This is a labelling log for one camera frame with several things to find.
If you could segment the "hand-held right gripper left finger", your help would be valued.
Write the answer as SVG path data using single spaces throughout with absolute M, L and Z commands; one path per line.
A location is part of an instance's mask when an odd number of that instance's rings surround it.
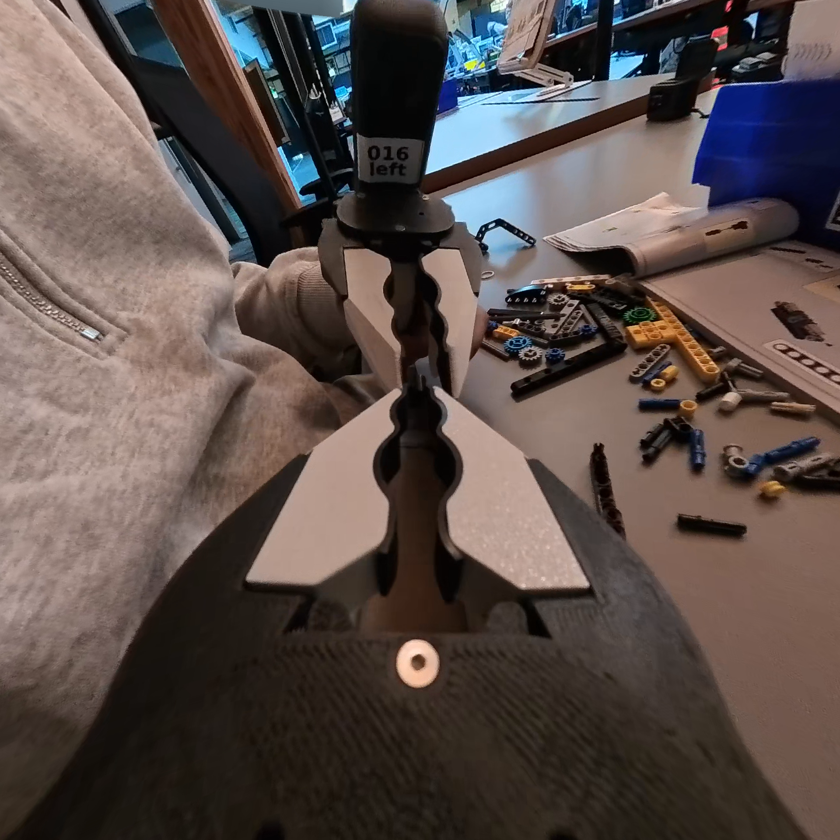
M 248 587 L 372 597 L 376 557 L 391 534 L 375 457 L 396 432 L 395 389 L 315 447 L 245 577 Z

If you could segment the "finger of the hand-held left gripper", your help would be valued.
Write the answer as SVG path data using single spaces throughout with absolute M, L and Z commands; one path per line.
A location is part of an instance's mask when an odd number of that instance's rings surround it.
M 463 223 L 455 223 L 440 244 L 422 257 L 422 300 L 430 339 L 429 360 L 446 393 L 464 386 L 476 328 L 480 245 Z
M 391 261 L 346 236 L 337 222 L 324 222 L 320 265 L 324 279 L 341 299 L 345 320 L 371 371 L 385 389 L 400 389 L 403 348 L 385 295 Z

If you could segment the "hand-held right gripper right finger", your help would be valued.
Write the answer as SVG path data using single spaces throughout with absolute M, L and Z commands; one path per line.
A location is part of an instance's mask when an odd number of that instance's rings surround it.
M 452 466 L 437 514 L 435 573 L 447 601 L 582 595 L 590 582 L 520 449 L 441 387 L 441 466 Z

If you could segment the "person's left forearm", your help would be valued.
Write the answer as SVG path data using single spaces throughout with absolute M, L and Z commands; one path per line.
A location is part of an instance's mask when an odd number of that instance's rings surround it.
M 387 389 L 361 358 L 317 248 L 295 248 L 268 267 L 237 261 L 231 270 L 243 334 L 288 353 L 351 414 L 383 398 Z

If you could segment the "thin black angled lego beam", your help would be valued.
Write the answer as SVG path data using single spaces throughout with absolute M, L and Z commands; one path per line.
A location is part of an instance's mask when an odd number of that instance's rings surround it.
M 479 226 L 477 232 L 475 233 L 474 239 L 478 243 L 480 252 L 483 256 L 487 256 L 489 254 L 489 246 L 485 242 L 486 237 L 490 232 L 498 229 L 510 234 L 522 242 L 527 248 L 533 248 L 537 244 L 535 237 L 531 236 L 520 227 L 511 224 L 508 220 L 498 217 Z

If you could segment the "dark grey lego beam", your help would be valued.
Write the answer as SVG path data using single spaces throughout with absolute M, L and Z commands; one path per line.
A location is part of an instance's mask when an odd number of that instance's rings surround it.
M 587 307 L 576 301 L 574 306 L 567 306 L 544 323 L 545 340 L 549 348 L 566 348 L 592 340 L 599 329 Z

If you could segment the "long black lego beam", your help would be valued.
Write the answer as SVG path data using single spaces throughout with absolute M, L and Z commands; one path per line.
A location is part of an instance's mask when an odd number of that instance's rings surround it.
M 510 385 L 511 397 L 519 399 L 550 385 L 564 382 L 571 377 L 584 373 L 591 368 L 622 355 L 627 350 L 627 343 L 612 341 L 593 349 L 583 351 L 571 358 L 546 364 L 541 370 L 526 375 Z

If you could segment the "long yellow lego beam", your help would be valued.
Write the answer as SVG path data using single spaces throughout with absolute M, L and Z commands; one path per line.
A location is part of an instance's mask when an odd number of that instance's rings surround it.
M 663 302 L 646 297 L 646 304 L 656 316 L 654 325 L 675 348 L 692 373 L 705 385 L 717 383 L 720 368 L 688 331 L 687 326 Z

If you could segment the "cardboard sheet on white stand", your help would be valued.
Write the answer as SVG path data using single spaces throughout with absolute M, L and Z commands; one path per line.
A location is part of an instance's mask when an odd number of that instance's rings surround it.
M 541 62 L 553 26 L 555 1 L 514 1 L 510 3 L 507 29 L 504 34 L 497 72 L 516 76 L 551 92 L 570 90 L 571 73 Z

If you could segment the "black office chair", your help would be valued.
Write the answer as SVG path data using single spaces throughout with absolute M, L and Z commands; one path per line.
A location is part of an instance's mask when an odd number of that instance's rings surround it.
M 205 102 L 168 39 L 138 54 L 105 2 L 80 6 L 228 243 L 247 239 L 262 266 L 288 251 L 286 212 L 268 176 Z

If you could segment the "folded instruction booklet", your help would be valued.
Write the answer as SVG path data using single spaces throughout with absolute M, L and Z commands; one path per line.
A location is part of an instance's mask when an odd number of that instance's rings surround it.
M 787 239 L 799 224 L 797 210 L 778 198 L 699 207 L 662 192 L 543 241 L 568 254 L 623 255 L 644 278 Z

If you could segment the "person's grey hoodie torso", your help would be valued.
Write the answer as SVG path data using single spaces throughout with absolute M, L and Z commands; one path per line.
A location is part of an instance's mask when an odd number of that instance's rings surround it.
M 7 838 L 173 574 L 362 411 L 242 333 L 228 247 L 110 58 L 51 2 L 1 7 Z

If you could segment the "black box device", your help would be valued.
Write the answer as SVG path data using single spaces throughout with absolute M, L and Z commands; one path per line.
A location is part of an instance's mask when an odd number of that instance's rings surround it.
M 710 37 L 686 38 L 675 55 L 675 75 L 650 88 L 646 117 L 665 123 L 689 116 L 695 108 L 701 83 L 711 77 L 718 42 Z

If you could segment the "white printed instruction sheet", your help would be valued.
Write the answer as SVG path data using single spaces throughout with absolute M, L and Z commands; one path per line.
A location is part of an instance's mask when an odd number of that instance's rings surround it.
M 787 81 L 839 78 L 839 2 L 796 2 L 782 64 Z

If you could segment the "wooden post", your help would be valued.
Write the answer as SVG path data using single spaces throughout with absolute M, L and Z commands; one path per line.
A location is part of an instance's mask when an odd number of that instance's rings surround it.
M 209 1 L 153 1 L 154 12 L 206 103 L 250 153 L 285 216 L 302 208 L 258 101 Z

